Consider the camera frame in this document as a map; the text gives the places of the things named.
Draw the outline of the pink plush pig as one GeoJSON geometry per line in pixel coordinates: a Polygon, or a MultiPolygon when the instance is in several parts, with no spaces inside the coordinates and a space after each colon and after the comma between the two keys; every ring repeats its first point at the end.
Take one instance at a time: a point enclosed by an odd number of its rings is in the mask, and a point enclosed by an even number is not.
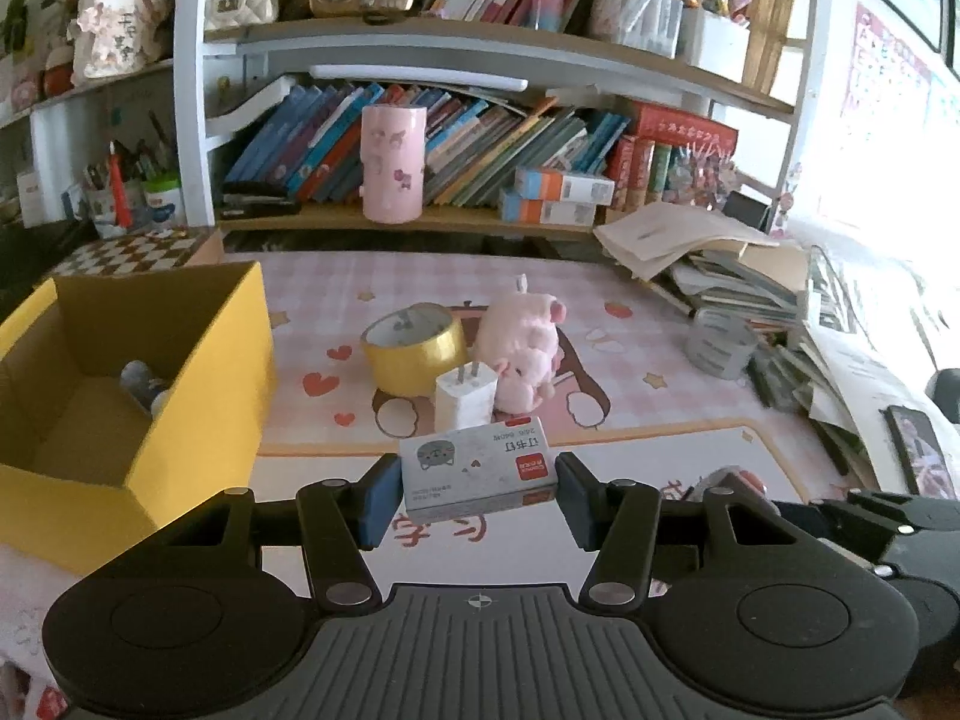
{"type": "Polygon", "coordinates": [[[558,327],[566,305],[553,294],[532,293],[526,273],[509,293],[494,298],[480,319],[473,357],[498,374],[494,409],[523,416],[555,395],[560,364],[558,327]]]}

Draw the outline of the white bookshelf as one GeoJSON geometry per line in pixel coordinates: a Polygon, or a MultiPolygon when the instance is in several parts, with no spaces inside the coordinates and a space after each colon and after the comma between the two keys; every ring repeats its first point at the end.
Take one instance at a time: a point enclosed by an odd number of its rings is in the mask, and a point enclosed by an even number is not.
{"type": "Polygon", "coordinates": [[[358,80],[415,80],[499,89],[537,109],[550,101],[600,106],[615,99],[675,94],[683,109],[736,107],[789,125],[781,167],[799,166],[812,120],[805,93],[793,104],[724,76],[617,44],[519,26],[405,18],[374,26],[359,18],[280,21],[205,32],[203,0],[174,0],[171,75],[179,176],[189,226],[221,231],[366,229],[356,206],[313,203],[296,215],[218,221],[213,154],[288,93],[296,78],[320,70],[358,80]]]}

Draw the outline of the white staples box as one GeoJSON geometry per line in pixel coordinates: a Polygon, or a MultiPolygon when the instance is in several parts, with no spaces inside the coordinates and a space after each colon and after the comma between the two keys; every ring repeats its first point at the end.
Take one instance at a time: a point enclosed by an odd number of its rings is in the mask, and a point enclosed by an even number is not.
{"type": "Polygon", "coordinates": [[[416,525],[540,504],[558,484],[535,416],[404,439],[398,456],[405,515],[416,525]]]}

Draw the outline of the yellow cardboard box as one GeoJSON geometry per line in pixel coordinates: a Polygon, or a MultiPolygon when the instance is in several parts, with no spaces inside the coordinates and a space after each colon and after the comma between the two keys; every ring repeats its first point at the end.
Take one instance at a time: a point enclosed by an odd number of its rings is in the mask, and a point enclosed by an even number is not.
{"type": "Polygon", "coordinates": [[[46,281],[2,325],[2,541],[85,575],[249,481],[274,390],[256,262],[46,281]],[[130,361],[171,382],[152,418],[130,361]]]}

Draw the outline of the grey bottle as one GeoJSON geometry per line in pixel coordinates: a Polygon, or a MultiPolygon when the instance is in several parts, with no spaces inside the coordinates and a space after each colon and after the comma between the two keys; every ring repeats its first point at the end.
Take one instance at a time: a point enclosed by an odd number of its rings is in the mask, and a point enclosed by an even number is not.
{"type": "Polygon", "coordinates": [[[166,405],[171,382],[156,376],[143,361],[130,361],[122,369],[121,387],[145,410],[156,418],[166,405]]]}

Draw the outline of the white green jar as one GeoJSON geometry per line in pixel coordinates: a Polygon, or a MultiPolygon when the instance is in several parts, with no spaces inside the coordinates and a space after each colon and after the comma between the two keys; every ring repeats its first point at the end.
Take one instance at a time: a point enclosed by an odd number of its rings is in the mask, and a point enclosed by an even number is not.
{"type": "Polygon", "coordinates": [[[182,198],[181,179],[178,174],[168,172],[143,183],[143,196],[149,219],[156,229],[184,227],[184,199],[182,198]]]}

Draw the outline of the smartphone with photo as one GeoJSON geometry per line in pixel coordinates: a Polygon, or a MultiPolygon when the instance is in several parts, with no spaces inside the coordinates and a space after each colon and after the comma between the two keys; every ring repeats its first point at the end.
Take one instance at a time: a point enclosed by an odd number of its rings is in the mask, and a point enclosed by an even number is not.
{"type": "Polygon", "coordinates": [[[928,415],[893,405],[885,410],[884,416],[910,491],[923,497],[957,500],[946,456],[928,415]]]}

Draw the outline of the orange blue box upper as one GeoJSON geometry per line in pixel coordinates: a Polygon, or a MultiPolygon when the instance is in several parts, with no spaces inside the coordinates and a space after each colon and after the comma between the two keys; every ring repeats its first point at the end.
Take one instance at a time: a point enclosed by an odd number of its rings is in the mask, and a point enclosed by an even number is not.
{"type": "Polygon", "coordinates": [[[514,174],[514,190],[524,200],[610,206],[615,195],[615,182],[594,174],[519,167],[514,174]]]}

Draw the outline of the white charger plug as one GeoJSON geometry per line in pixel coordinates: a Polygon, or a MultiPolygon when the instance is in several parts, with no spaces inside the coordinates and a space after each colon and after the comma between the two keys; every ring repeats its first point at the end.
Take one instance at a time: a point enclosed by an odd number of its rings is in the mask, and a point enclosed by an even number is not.
{"type": "Polygon", "coordinates": [[[448,433],[490,424],[496,387],[498,374],[480,361],[467,362],[441,374],[434,387],[436,431],[448,433]]]}

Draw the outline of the orange blue box lower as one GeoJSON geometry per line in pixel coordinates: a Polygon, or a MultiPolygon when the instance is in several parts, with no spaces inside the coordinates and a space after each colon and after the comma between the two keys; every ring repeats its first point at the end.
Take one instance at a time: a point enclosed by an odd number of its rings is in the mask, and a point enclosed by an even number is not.
{"type": "Polygon", "coordinates": [[[521,199],[514,190],[500,193],[500,218],[506,223],[591,227],[597,206],[592,203],[521,199]]]}

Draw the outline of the red book set box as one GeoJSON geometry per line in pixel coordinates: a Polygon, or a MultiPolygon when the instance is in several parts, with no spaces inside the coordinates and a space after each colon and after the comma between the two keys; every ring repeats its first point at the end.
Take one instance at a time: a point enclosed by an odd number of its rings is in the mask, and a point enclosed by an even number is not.
{"type": "Polygon", "coordinates": [[[633,119],[631,135],[669,146],[715,146],[721,153],[736,153],[739,132],[701,115],[647,101],[626,101],[633,119]]]}

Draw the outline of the orange blue box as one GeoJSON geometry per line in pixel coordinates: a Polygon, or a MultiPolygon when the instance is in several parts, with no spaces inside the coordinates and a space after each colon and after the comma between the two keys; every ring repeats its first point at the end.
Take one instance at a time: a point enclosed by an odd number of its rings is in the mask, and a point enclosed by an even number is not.
{"type": "Polygon", "coordinates": [[[500,193],[500,218],[506,223],[591,227],[597,206],[592,203],[521,199],[514,190],[500,193]]]}
{"type": "Polygon", "coordinates": [[[514,190],[524,200],[610,206],[615,195],[615,182],[594,174],[519,167],[514,174],[514,190]]]}

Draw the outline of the stack of papers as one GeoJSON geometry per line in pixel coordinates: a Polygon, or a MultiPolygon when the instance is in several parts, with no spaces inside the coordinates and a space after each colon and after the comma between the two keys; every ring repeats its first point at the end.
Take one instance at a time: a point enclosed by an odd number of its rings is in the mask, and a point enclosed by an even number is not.
{"type": "Polygon", "coordinates": [[[958,494],[958,355],[935,355],[955,337],[910,280],[693,206],[647,205],[594,236],[692,319],[742,317],[758,337],[743,372],[766,405],[812,423],[840,475],[911,493],[884,416],[906,406],[928,415],[958,494]]]}

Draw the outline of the checkered chess board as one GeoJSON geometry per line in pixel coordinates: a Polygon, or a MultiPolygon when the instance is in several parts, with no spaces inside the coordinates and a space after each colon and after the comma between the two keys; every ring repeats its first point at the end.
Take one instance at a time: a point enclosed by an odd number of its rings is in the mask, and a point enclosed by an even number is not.
{"type": "Polygon", "coordinates": [[[179,266],[217,265],[223,255],[223,234],[214,227],[165,229],[82,245],[47,277],[125,277],[179,266]]]}

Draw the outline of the yellow tape roll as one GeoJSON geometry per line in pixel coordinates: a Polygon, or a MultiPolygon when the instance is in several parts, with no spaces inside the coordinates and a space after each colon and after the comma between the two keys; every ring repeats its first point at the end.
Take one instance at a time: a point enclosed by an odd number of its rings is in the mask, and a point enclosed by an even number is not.
{"type": "Polygon", "coordinates": [[[359,341],[376,387],[394,397],[431,397],[436,379],[469,357],[459,317],[432,302],[394,310],[371,323],[359,341]]]}

